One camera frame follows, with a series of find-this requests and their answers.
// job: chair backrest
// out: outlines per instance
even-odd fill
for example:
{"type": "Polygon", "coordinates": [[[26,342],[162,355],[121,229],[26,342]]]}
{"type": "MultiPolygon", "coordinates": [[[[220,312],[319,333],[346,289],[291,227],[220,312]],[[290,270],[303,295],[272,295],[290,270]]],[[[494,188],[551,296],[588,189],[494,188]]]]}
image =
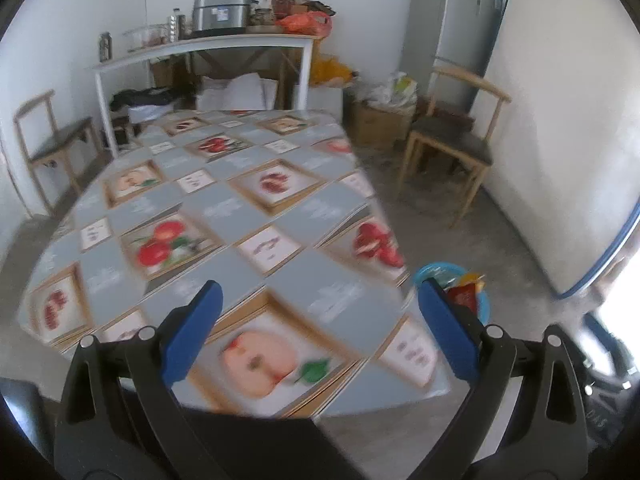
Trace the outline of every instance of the chair backrest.
{"type": "Polygon", "coordinates": [[[20,142],[20,147],[22,149],[22,154],[25,156],[27,160],[29,160],[29,152],[27,149],[26,142],[24,140],[24,134],[22,132],[22,127],[20,126],[20,120],[31,112],[33,112],[37,107],[44,104],[47,109],[47,119],[49,120],[49,125],[51,127],[51,133],[53,137],[57,141],[61,141],[58,138],[58,125],[56,124],[56,118],[53,116],[53,108],[51,106],[51,98],[56,93],[55,90],[49,90],[44,92],[44,94],[38,95],[32,99],[29,99],[27,102],[23,103],[14,114],[14,125],[15,130],[18,134],[18,141],[20,142]]]}
{"type": "Polygon", "coordinates": [[[429,99],[429,106],[427,108],[427,115],[433,115],[436,107],[436,86],[438,84],[438,78],[440,76],[450,77],[453,79],[457,79],[458,81],[462,81],[467,83],[468,85],[475,86],[476,88],[488,92],[498,98],[498,104],[495,106],[494,116],[491,118],[491,122],[489,123],[489,127],[484,134],[484,141],[489,142],[491,136],[494,133],[495,125],[498,121],[498,115],[500,114],[500,110],[502,108],[503,103],[510,103],[511,97],[506,92],[500,90],[496,85],[489,83],[486,79],[481,78],[479,75],[476,75],[469,70],[465,70],[464,68],[460,68],[459,66],[434,66],[433,72],[436,75],[436,79],[433,83],[433,93],[429,99]]]}

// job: rice cooker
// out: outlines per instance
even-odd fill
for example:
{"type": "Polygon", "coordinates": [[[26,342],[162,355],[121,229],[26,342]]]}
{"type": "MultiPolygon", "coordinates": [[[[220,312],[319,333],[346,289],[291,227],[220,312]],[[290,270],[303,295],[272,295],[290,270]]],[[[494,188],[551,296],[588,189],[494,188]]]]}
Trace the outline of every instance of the rice cooker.
{"type": "Polygon", "coordinates": [[[195,0],[193,38],[243,34],[254,0],[195,0]]]}

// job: patterned tablecloth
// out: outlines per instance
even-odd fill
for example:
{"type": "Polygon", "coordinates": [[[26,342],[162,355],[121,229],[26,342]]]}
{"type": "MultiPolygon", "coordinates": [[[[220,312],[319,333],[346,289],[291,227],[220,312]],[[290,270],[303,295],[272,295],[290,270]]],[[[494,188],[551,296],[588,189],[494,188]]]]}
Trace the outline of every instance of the patterned tablecloth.
{"type": "Polygon", "coordinates": [[[448,391],[408,271],[342,128],[318,112],[182,110],[62,222],[18,322],[72,358],[159,325],[208,279],[223,314],[177,399],[337,415],[448,391]]]}

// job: metal canister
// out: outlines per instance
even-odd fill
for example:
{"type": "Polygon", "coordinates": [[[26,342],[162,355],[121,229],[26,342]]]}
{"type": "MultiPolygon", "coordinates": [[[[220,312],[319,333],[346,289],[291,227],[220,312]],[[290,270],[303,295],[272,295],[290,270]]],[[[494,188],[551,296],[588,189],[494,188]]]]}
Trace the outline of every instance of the metal canister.
{"type": "Polygon", "coordinates": [[[111,34],[103,32],[100,35],[98,41],[98,58],[101,63],[113,59],[113,41],[111,40],[111,34]]]}
{"type": "Polygon", "coordinates": [[[186,37],[186,18],[184,14],[180,14],[180,9],[176,7],[174,13],[169,16],[169,43],[184,40],[186,37]]]}

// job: chair leg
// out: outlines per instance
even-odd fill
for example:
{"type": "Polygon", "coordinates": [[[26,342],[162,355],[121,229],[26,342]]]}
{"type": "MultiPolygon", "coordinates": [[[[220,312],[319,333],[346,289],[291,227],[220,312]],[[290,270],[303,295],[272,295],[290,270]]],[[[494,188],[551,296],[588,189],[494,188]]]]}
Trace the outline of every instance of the chair leg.
{"type": "Polygon", "coordinates": [[[411,161],[411,156],[414,150],[414,145],[417,142],[417,136],[411,132],[409,134],[409,140],[406,144],[406,149],[404,150],[404,159],[402,160],[402,166],[400,167],[400,173],[398,174],[398,182],[396,183],[396,198],[400,195],[400,189],[402,187],[402,183],[404,182],[404,178],[406,176],[406,171],[409,168],[409,161],[411,161]]]}
{"type": "Polygon", "coordinates": [[[454,158],[451,161],[451,165],[449,166],[449,171],[447,171],[447,174],[453,175],[456,172],[459,165],[460,165],[460,161],[454,158]]]}
{"type": "Polygon", "coordinates": [[[427,172],[427,164],[429,163],[429,160],[437,154],[438,154],[438,150],[436,148],[428,144],[424,145],[424,149],[422,150],[422,156],[420,157],[420,162],[423,162],[424,164],[420,170],[420,173],[427,172]]]}
{"type": "Polygon", "coordinates": [[[129,144],[135,144],[133,139],[135,139],[136,136],[133,132],[132,124],[127,124],[127,126],[125,127],[125,133],[127,135],[127,140],[129,141],[129,144]]]}
{"type": "Polygon", "coordinates": [[[69,177],[69,181],[71,182],[71,186],[74,188],[75,192],[80,196],[82,194],[82,190],[80,189],[80,185],[76,180],[76,176],[74,175],[74,168],[71,166],[71,160],[69,160],[69,154],[65,150],[62,152],[62,164],[65,167],[66,176],[69,177]]]}
{"type": "Polygon", "coordinates": [[[89,123],[86,128],[89,131],[89,135],[91,135],[91,140],[94,143],[95,155],[100,158],[104,155],[104,149],[102,144],[100,143],[100,139],[98,138],[98,134],[95,131],[93,121],[89,123]]]}
{"type": "Polygon", "coordinates": [[[36,189],[38,189],[38,192],[40,193],[40,197],[42,199],[42,202],[44,203],[44,207],[46,208],[47,212],[49,213],[49,216],[53,216],[53,207],[49,203],[49,200],[47,200],[47,195],[44,194],[44,188],[42,187],[42,184],[38,180],[38,176],[36,175],[36,172],[33,169],[33,166],[31,164],[28,164],[28,166],[29,166],[29,174],[31,175],[31,179],[33,180],[33,183],[35,184],[36,189]]]}
{"type": "Polygon", "coordinates": [[[460,189],[461,196],[466,196],[466,194],[471,189],[471,186],[473,186],[474,180],[478,178],[478,174],[481,170],[482,166],[474,166],[471,168],[471,171],[469,171],[469,176],[466,178],[465,185],[460,189]]]}
{"type": "Polygon", "coordinates": [[[460,208],[460,211],[458,212],[456,218],[454,219],[453,223],[450,226],[451,228],[454,228],[456,225],[458,225],[458,222],[460,222],[462,217],[468,211],[469,206],[471,205],[471,203],[474,200],[474,197],[476,196],[476,193],[478,193],[478,189],[480,189],[480,185],[482,184],[482,181],[484,180],[484,176],[486,175],[487,171],[489,171],[489,168],[480,169],[475,182],[471,186],[471,189],[469,190],[469,192],[466,194],[465,203],[463,203],[462,208],[460,208]]]}
{"type": "Polygon", "coordinates": [[[411,158],[411,162],[409,163],[409,169],[407,170],[407,175],[411,176],[415,174],[415,170],[418,168],[418,163],[422,158],[422,153],[424,152],[424,144],[419,140],[416,140],[414,155],[411,158]]]}

